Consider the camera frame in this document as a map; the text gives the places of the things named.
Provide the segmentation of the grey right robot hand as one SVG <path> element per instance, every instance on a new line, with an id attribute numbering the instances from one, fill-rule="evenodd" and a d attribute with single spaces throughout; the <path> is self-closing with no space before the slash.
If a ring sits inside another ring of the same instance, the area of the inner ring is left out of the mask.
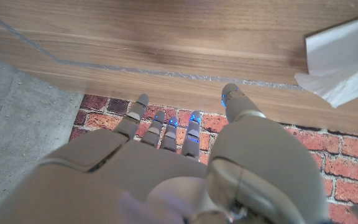
<path id="1" fill-rule="evenodd" d="M 235 84 L 221 101 L 228 123 L 207 164 L 197 111 L 181 148 L 177 119 L 162 112 L 134 139 L 149 102 L 143 94 L 113 130 L 42 158 L 0 204 L 0 223 L 327 223 L 326 191 L 307 148 Z"/>

